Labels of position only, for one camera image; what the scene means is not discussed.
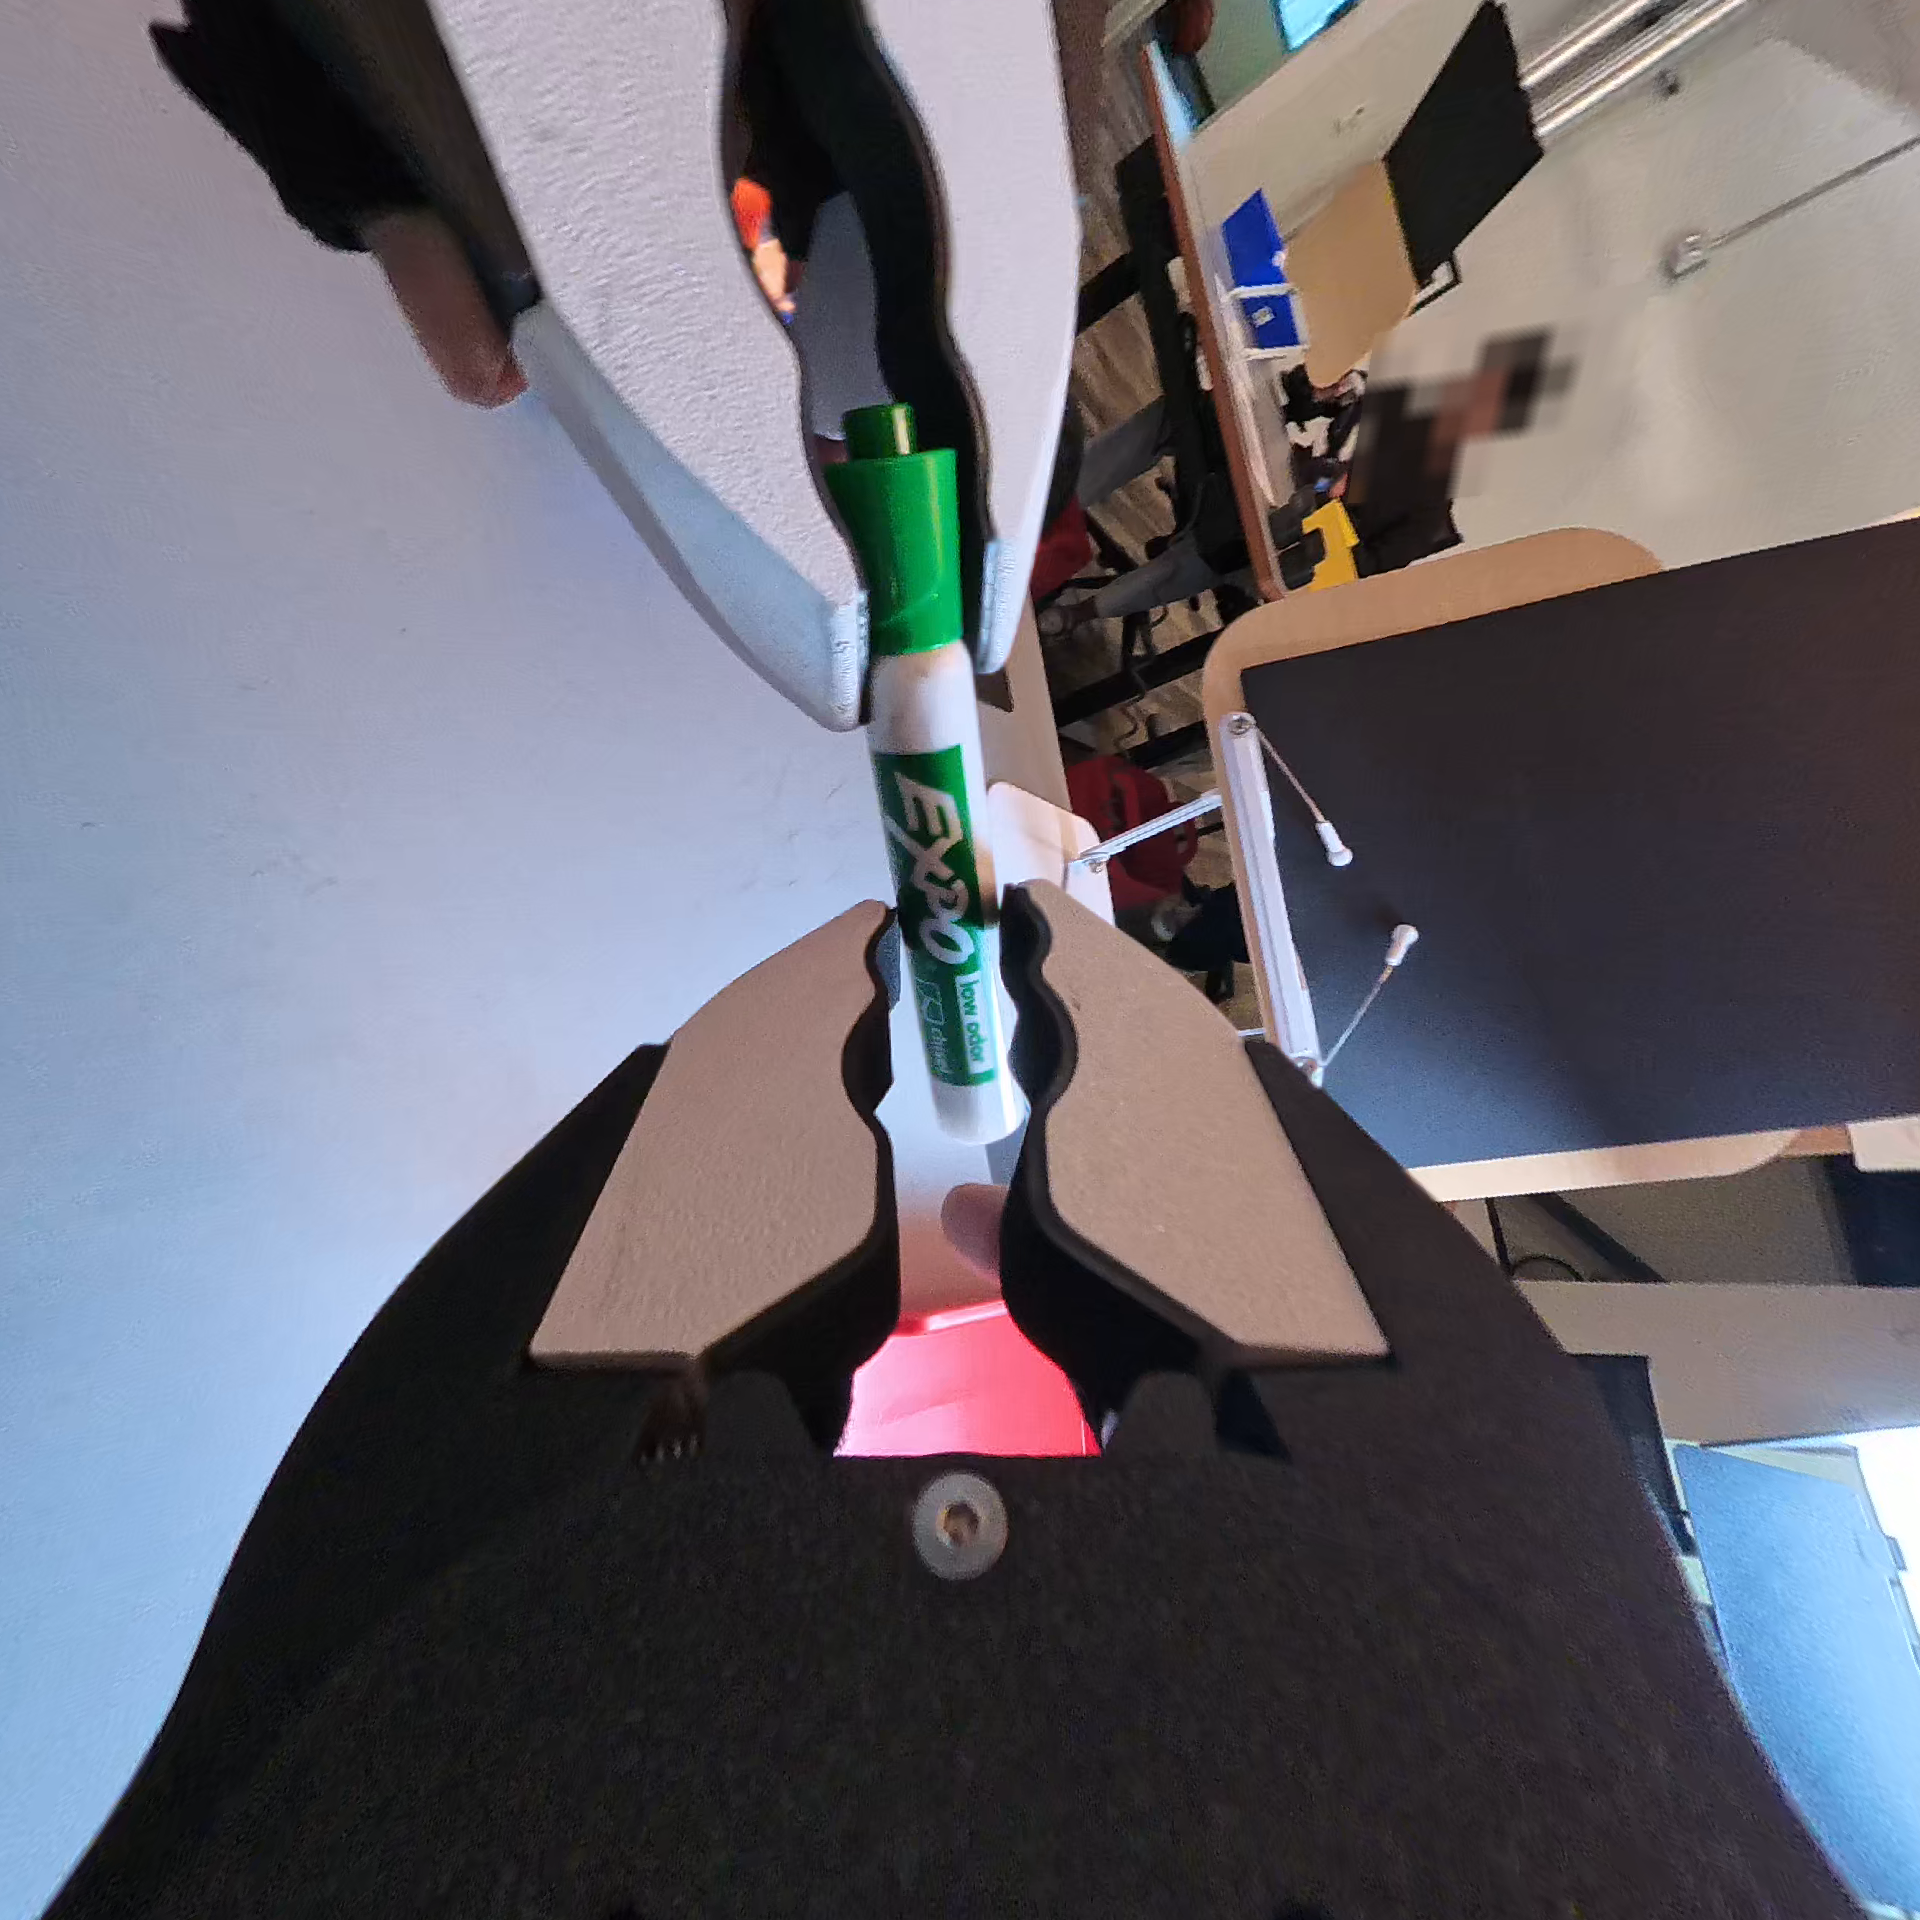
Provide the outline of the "black board with wooden edge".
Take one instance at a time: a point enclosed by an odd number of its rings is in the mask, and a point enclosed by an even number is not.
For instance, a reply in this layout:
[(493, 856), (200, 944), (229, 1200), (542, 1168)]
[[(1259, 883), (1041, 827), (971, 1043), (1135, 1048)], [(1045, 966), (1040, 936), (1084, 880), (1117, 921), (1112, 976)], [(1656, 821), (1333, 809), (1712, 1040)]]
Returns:
[(1527, 534), (1238, 616), (1327, 1074), (1429, 1186), (1917, 1110), (1917, 531)]

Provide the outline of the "long wooden edged desk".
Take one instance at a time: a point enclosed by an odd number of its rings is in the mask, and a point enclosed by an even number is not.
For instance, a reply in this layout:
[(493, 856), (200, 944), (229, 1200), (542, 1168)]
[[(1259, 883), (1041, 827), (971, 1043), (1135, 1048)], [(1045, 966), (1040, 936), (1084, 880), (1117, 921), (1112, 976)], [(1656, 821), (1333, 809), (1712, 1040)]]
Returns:
[[(1366, 363), (1543, 160), (1519, 53), (1501, 5), (1358, 5), (1203, 121), (1153, 43), (1140, 80), (1228, 473), (1228, 560), (1279, 599), (1279, 369), (1331, 386)], [(1217, 229), (1256, 187), (1305, 307), (1301, 363), (1259, 355), (1231, 304)]]

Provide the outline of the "red plastic bin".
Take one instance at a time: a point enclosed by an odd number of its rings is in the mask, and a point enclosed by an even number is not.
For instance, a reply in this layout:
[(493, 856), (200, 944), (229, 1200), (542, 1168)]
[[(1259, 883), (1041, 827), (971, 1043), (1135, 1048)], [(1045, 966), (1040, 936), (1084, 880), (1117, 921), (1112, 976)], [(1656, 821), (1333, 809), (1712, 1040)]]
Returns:
[(1065, 1371), (998, 1301), (905, 1317), (852, 1376), (838, 1455), (1094, 1455)]

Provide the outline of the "small blue bin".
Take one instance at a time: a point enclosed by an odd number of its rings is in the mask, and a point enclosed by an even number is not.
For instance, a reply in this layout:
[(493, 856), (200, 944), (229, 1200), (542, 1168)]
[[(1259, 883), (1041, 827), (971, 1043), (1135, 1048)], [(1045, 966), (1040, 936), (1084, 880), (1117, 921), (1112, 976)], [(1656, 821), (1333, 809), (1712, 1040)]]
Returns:
[(1301, 363), (1309, 342), (1305, 306), (1288, 277), (1287, 241), (1261, 187), (1224, 217), (1217, 237), (1246, 342), (1259, 355)]

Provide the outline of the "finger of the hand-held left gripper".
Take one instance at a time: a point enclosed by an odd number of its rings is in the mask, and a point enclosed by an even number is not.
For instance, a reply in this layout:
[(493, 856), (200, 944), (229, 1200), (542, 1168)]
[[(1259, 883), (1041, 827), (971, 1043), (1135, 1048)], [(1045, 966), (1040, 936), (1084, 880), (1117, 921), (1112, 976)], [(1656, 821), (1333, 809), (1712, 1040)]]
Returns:
[(1028, 601), (1068, 421), (1081, 251), (1065, 87), (1047, 1), (855, 5), (916, 149), (934, 363), (967, 401), (976, 669), (1004, 669)]
[(715, 638), (823, 729), (856, 729), (867, 594), (800, 358), (736, 240), (721, 7), (431, 11), (533, 261), (511, 344), (534, 391)]

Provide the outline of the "red bag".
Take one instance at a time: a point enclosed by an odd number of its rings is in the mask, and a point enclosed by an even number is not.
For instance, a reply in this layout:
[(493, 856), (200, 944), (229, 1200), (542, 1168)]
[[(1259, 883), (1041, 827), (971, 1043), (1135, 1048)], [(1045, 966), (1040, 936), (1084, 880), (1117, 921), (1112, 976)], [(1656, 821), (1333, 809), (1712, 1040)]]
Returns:
[[(1065, 783), (1071, 813), (1094, 827), (1102, 843), (1177, 809), (1159, 774), (1125, 755), (1071, 760), (1065, 766)], [(1148, 910), (1180, 895), (1196, 853), (1197, 823), (1180, 823), (1110, 854), (1103, 872), (1116, 911)]]

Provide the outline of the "green dry erase marker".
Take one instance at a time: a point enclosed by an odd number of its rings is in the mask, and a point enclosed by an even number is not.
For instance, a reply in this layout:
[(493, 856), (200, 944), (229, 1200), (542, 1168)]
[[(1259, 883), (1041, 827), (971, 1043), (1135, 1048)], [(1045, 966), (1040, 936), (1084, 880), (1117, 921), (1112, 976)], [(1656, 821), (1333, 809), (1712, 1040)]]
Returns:
[(1000, 1013), (998, 889), (967, 640), (955, 456), (926, 448), (907, 405), (843, 418), (828, 469), (869, 594), (869, 753), (880, 803), (903, 982), (934, 1117), (991, 1145), (1021, 1122)]

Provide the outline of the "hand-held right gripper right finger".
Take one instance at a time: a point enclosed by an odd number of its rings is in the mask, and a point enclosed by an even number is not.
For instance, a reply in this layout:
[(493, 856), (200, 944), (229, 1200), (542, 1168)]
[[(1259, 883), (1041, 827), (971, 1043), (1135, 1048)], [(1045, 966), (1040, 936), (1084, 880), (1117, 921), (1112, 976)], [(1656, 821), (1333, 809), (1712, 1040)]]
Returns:
[(1076, 1397), (1384, 1359), (1237, 1026), (1056, 881), (1005, 890), (998, 942), (1028, 1105), (998, 1285)]

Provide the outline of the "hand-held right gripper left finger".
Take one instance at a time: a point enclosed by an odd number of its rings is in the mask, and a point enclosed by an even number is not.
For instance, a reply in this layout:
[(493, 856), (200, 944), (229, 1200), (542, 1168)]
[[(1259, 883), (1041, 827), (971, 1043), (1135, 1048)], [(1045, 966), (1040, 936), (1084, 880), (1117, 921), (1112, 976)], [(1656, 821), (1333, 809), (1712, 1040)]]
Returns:
[(851, 1376), (900, 1311), (877, 1123), (891, 1000), (877, 901), (713, 994), (654, 1082), (533, 1335), (551, 1369)]

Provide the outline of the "person's left hand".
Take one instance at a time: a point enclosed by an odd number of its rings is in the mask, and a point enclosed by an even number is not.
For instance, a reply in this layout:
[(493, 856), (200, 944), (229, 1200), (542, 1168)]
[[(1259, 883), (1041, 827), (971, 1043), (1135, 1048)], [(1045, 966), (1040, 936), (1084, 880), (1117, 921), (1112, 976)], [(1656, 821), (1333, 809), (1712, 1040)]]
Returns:
[(526, 374), (496, 319), (462, 237), (429, 207), (400, 207), (364, 224), (365, 246), (446, 392), (499, 409), (526, 392)]

